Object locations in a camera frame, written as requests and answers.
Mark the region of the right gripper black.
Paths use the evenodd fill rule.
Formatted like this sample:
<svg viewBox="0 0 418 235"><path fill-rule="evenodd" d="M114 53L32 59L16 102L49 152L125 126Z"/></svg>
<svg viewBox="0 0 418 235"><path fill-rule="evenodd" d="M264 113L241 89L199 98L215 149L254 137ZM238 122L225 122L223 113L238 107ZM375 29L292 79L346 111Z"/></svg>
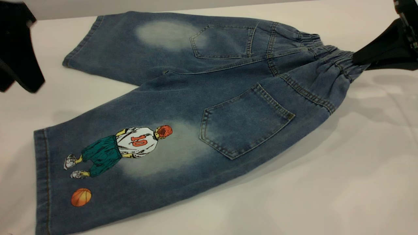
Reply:
<svg viewBox="0 0 418 235"><path fill-rule="evenodd" d="M418 5L416 0L394 0L400 19L375 40L353 55L355 65L370 65L366 70L418 70Z"/></svg>

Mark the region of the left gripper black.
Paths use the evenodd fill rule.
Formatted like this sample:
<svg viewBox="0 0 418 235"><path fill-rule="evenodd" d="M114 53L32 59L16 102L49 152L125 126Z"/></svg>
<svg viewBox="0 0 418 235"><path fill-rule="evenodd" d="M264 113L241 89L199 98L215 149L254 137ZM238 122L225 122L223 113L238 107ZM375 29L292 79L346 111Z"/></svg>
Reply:
<svg viewBox="0 0 418 235"><path fill-rule="evenodd" d="M30 27L36 17L25 3L0 3L0 91L6 92L15 82L30 93L45 83L35 56Z"/></svg>

